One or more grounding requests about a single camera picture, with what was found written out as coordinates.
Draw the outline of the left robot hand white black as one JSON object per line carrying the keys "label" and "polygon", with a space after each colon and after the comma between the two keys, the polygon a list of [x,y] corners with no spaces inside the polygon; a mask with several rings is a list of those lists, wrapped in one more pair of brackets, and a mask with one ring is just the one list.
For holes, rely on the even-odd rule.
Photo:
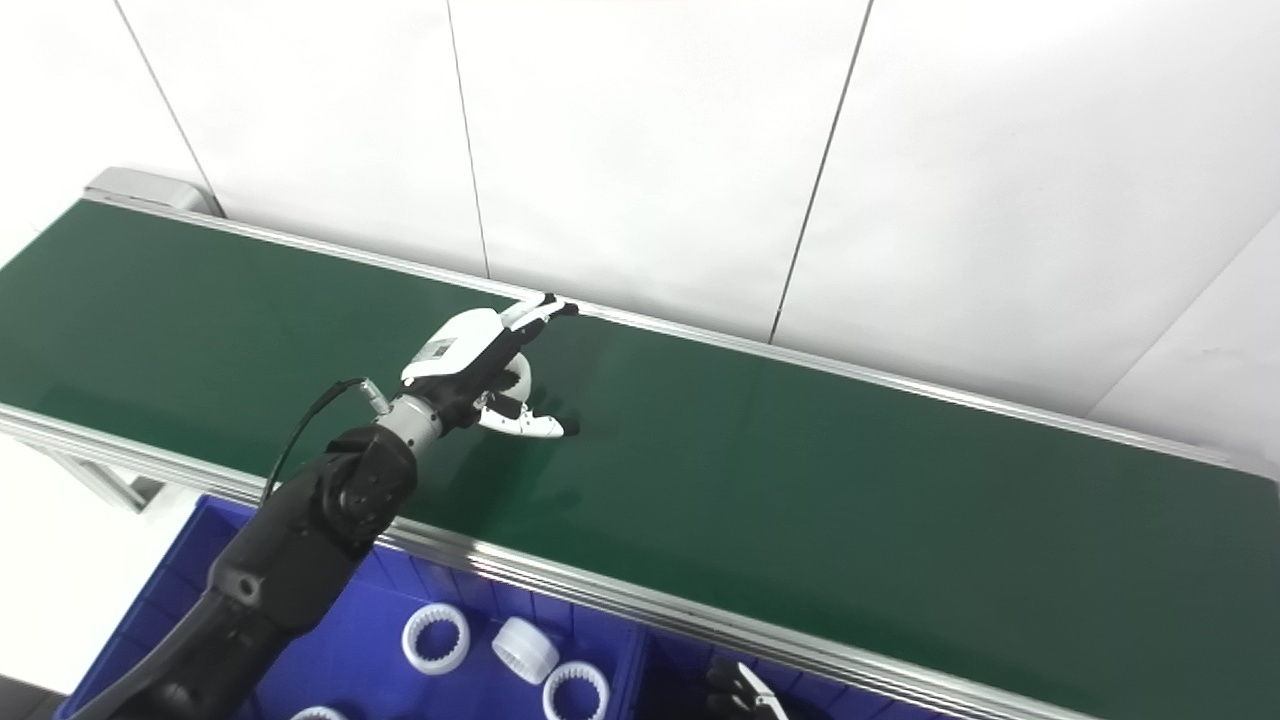
{"label": "left robot hand white black", "polygon": [[524,355],[558,316],[579,305],[553,293],[516,302],[499,313],[475,307],[452,316],[401,373],[404,393],[424,400],[443,427],[539,439],[573,437],[579,421],[538,414],[530,406],[532,366]]}

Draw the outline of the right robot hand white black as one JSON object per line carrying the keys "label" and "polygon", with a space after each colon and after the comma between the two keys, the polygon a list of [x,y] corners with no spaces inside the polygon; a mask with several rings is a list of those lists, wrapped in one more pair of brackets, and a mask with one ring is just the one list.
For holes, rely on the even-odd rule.
{"label": "right robot hand white black", "polygon": [[718,719],[788,719],[780,698],[746,665],[724,656],[710,660],[705,706]]}

